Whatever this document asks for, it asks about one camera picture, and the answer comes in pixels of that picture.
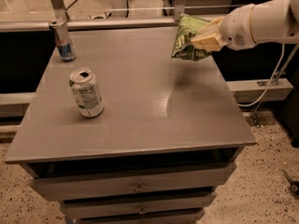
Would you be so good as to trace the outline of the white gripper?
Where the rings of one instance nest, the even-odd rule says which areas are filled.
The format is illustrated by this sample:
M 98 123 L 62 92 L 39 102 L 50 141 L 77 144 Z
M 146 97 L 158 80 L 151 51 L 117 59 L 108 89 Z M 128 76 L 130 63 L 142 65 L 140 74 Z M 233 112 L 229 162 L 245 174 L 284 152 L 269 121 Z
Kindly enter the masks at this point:
M 220 51 L 227 45 L 229 49 L 252 49 L 256 46 L 250 33 L 250 15 L 254 5 L 249 4 L 234 9 L 203 26 L 198 35 L 191 39 L 196 49 Z

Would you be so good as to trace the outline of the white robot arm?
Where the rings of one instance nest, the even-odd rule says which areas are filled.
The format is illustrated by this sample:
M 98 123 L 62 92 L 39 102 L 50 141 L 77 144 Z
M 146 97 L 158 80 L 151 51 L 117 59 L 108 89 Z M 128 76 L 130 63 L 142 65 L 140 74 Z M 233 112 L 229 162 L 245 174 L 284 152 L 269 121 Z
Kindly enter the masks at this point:
M 249 4 L 218 17 L 191 39 L 197 49 L 252 49 L 258 44 L 299 42 L 299 0 L 271 0 Z

